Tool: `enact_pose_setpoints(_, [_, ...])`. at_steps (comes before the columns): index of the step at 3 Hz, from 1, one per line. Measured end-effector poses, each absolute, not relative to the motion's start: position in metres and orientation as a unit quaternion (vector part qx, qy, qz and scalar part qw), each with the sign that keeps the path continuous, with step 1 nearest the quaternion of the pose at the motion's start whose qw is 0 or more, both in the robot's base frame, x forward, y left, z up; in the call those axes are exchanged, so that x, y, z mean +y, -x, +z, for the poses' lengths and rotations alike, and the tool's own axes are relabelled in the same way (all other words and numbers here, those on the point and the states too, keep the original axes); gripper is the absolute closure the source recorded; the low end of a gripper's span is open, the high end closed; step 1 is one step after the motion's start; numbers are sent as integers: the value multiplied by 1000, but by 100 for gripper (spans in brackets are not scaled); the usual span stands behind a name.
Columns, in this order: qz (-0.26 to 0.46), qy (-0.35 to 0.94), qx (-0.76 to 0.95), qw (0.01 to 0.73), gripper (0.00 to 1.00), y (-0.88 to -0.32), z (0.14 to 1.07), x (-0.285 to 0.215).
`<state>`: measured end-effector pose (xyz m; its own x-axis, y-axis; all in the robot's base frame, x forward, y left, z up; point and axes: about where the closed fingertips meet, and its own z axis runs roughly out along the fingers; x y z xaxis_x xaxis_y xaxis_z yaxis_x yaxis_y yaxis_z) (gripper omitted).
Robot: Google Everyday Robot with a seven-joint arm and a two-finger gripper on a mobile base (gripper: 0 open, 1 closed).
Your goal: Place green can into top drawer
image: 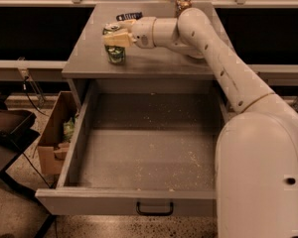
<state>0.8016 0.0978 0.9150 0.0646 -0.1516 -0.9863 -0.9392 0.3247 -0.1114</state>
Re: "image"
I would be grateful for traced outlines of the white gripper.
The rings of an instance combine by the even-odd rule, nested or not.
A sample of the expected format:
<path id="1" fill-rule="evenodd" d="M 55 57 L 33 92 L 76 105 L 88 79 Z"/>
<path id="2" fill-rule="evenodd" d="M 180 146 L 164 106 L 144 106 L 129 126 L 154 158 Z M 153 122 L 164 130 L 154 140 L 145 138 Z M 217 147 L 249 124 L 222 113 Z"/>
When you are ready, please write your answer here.
<path id="1" fill-rule="evenodd" d="M 122 48 L 131 47 L 135 43 L 141 49 L 153 49 L 155 47 L 153 41 L 155 21 L 155 17 L 143 17 L 137 21 L 135 19 L 119 21 L 123 30 L 103 35 L 103 43 L 106 46 Z"/>

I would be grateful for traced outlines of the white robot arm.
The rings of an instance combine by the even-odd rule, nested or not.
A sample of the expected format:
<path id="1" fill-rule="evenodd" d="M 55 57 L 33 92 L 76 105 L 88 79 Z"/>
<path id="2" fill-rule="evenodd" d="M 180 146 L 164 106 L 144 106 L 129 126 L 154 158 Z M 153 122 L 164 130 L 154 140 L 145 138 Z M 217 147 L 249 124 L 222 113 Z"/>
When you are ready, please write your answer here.
<path id="1" fill-rule="evenodd" d="M 106 30 L 107 46 L 204 57 L 234 110 L 216 146 L 218 238 L 298 238 L 298 113 L 221 40 L 200 9 Z"/>

